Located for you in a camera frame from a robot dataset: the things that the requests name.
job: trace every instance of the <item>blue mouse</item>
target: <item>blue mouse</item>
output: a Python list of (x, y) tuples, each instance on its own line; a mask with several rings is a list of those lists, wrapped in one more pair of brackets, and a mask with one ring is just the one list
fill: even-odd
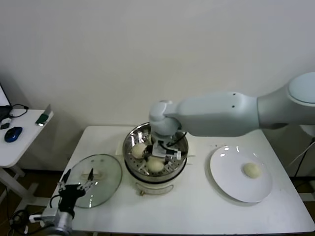
[(18, 137), (21, 134), (22, 130), (23, 130), (22, 127), (13, 127), (11, 129), (9, 129), (4, 135), (4, 140), (7, 143), (14, 142), (15, 140), (18, 139)]

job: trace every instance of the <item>glass lid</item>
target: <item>glass lid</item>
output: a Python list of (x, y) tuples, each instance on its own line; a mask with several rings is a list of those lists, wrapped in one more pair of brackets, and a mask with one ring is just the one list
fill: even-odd
[(84, 158), (71, 169), (67, 184), (82, 184), (88, 179), (93, 168), (93, 185), (86, 194), (78, 198), (76, 207), (96, 207), (116, 192), (122, 181), (122, 167), (119, 161), (107, 154), (97, 154)]

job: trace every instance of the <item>black cable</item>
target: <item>black cable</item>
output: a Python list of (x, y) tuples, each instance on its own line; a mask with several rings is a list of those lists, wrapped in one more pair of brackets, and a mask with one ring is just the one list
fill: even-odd
[(56, 197), (60, 197), (60, 195), (57, 194), (57, 195), (55, 195), (55, 196), (52, 196), (52, 198), (51, 198), (50, 201), (49, 201), (49, 206), (50, 206), (50, 208), (53, 208), (53, 206), (52, 206), (52, 201), (53, 201), (53, 199), (56, 198)]
[(166, 151), (175, 151), (175, 150), (172, 150), (172, 149), (168, 149), (167, 147), (164, 147), (164, 145), (162, 144), (162, 142), (159, 142), (158, 144), (161, 146), (161, 148), (163, 148), (163, 149), (166, 150)]
[[(166, 151), (172, 151), (172, 152), (174, 152), (175, 150), (172, 150), (172, 149), (168, 149), (168, 148), (166, 148), (166, 147), (164, 147), (164, 145), (162, 144), (162, 143), (158, 143), (164, 150), (166, 150)], [(186, 151), (182, 151), (181, 152), (181, 155), (186, 155), (187, 154), (187, 152)]]
[(187, 135), (187, 132), (185, 132), (178, 140), (176, 140), (176, 141), (173, 142), (173, 143), (168, 143), (168, 144), (166, 144), (166, 146), (168, 146), (168, 147), (174, 146), (174, 145), (177, 144), (180, 140), (182, 140), (186, 135)]
[(303, 182), (303, 183), (301, 183), (301, 184), (298, 184), (297, 186), (295, 186), (295, 189), (297, 189), (298, 187), (300, 187), (300, 186), (302, 186), (302, 185), (304, 185), (304, 184), (306, 184), (306, 183), (309, 183), (309, 181), (305, 181), (305, 182)]
[[(311, 142), (310, 142), (309, 146), (310, 146), (312, 143), (314, 143), (314, 142), (315, 142), (315, 137), (313, 137), (313, 138), (312, 138), (312, 140), (311, 140)], [(305, 158), (306, 153), (308, 152), (308, 150), (306, 150), (306, 151), (305, 151), (305, 153), (303, 154), (303, 157), (302, 157), (302, 159), (301, 159), (301, 161), (300, 161), (300, 164), (299, 164), (299, 166), (298, 166), (298, 168), (297, 168), (297, 170), (296, 170), (296, 172), (295, 172), (294, 177), (296, 177), (296, 176), (297, 176), (297, 173), (298, 173), (298, 172), (299, 172), (299, 170), (300, 170), (300, 167), (301, 167), (301, 165), (302, 165), (302, 162), (303, 162), (303, 160), (304, 160), (304, 158)]]
[(29, 107), (28, 106), (25, 106), (25, 105), (22, 105), (22, 104), (14, 104), (12, 107), (15, 107), (15, 106), (22, 106), (24, 109), (25, 109), (25, 112), (18, 115), (18, 116), (12, 116), (12, 115), (9, 115), (10, 118), (17, 118), (17, 117), (21, 117), (22, 115), (24, 115), (25, 113), (28, 112), (29, 110)]
[(43, 231), (49, 227), (52, 227), (53, 225), (46, 225), (45, 227), (40, 227), (35, 231), (28, 232), (27, 234), (21, 233), (18, 229), (25, 227), (27, 223), (29, 222), (29, 216), (30, 214), (28, 213), (27, 210), (18, 210), (15, 212), (11, 217), (9, 216), (9, 196), (8, 196), (8, 189), (5, 187), (6, 190), (6, 216), (8, 218), (8, 222), (10, 224), (10, 230), (14, 230), (14, 232), (17, 232), (20, 235), (23, 236), (28, 236), (28, 235), (33, 235), (36, 234), (40, 231)]

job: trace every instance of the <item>stainless steel pot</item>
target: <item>stainless steel pot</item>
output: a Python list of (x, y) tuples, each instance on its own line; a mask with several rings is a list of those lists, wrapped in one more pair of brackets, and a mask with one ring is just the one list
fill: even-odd
[[(180, 160), (173, 158), (168, 161), (164, 166), (164, 169), (158, 173), (152, 173), (147, 168), (147, 162), (145, 159), (137, 159), (131, 155), (132, 147), (137, 143), (149, 144), (149, 134), (151, 127), (149, 123), (144, 123), (135, 127), (126, 136), (123, 144), (123, 154), (125, 158), (125, 164), (129, 172), (138, 180), (146, 183), (165, 183), (174, 179), (181, 173), (187, 162), (188, 154), (188, 142), (186, 137), (181, 139), (173, 147), (185, 153)], [(182, 133), (178, 132), (172, 138), (174, 141), (182, 137)]]

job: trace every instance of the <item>electrical cable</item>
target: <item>electrical cable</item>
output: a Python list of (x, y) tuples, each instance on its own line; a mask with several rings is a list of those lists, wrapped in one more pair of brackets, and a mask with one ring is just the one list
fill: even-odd
[(173, 142), (173, 143), (168, 143), (168, 144), (166, 144), (166, 146), (168, 146), (168, 147), (171, 147), (171, 146), (174, 146), (175, 144), (177, 144), (180, 140), (182, 140), (185, 136), (187, 135), (187, 132), (185, 132), (178, 140), (176, 140), (175, 142)]
[(304, 184), (306, 184), (306, 183), (309, 183), (309, 181), (305, 181), (305, 182), (303, 182), (303, 183), (301, 183), (301, 184), (298, 184), (297, 186), (295, 186), (295, 189), (297, 189), (298, 187), (300, 187), (300, 186), (302, 186), (302, 185), (304, 185)]
[(293, 159), (293, 161), (291, 161), (285, 168), (288, 168), (289, 166), (291, 166), (300, 156), (302, 156), (305, 152), (307, 152), (308, 149), (311, 148), (311, 146), (313, 146), (315, 144), (315, 140), (313, 140), (313, 139), (312, 139), (311, 144), (301, 154), (299, 154), (297, 157), (295, 157)]
[(17, 117), (21, 117), (22, 115), (24, 115), (25, 113), (28, 112), (29, 110), (29, 107), (28, 106), (25, 106), (25, 105), (22, 105), (22, 104), (14, 104), (12, 107), (15, 107), (15, 106), (22, 106), (24, 109), (25, 109), (25, 112), (18, 115), (18, 116), (12, 116), (12, 115), (9, 115), (10, 118), (17, 118)]
[[(313, 143), (315, 143), (315, 138), (312, 138), (312, 140), (311, 140), (311, 142), (310, 142), (310, 144), (309, 144), (309, 147), (311, 147), (311, 145), (312, 145)], [(307, 153), (308, 150), (309, 150), (309, 149), (307, 149), (307, 150), (305, 151), (305, 153), (304, 153), (304, 155), (303, 155), (303, 157), (302, 157), (302, 159), (301, 159), (301, 161), (300, 161), (300, 164), (299, 164), (298, 168), (296, 169), (296, 172), (295, 172), (294, 177), (297, 176), (297, 173), (298, 173), (299, 170), (300, 170), (300, 167), (301, 167), (301, 165), (302, 165), (302, 162), (303, 162), (303, 160), (304, 160), (304, 158), (305, 158), (306, 153)]]
[(10, 224), (10, 230), (13, 230), (14, 232), (17, 232), (20, 235), (23, 236), (28, 236), (28, 235), (33, 235), (36, 234), (40, 231), (43, 231), (49, 227), (52, 227), (53, 225), (46, 225), (45, 227), (40, 227), (35, 231), (32, 232), (28, 232), (28, 233), (21, 233), (19, 231), (19, 228), (25, 227), (27, 225), (27, 223), (29, 222), (29, 213), (27, 210), (18, 210), (17, 212), (15, 212), (11, 217), (9, 216), (9, 196), (8, 196), (8, 189), (7, 187), (5, 187), (6, 190), (6, 216), (7, 216), (7, 220), (9, 221)]
[(53, 201), (53, 199), (56, 198), (56, 197), (60, 197), (60, 194), (57, 194), (57, 195), (52, 196), (52, 198), (51, 198), (50, 201), (49, 201), (49, 207), (50, 207), (50, 208), (53, 208), (53, 206), (52, 206), (52, 201)]

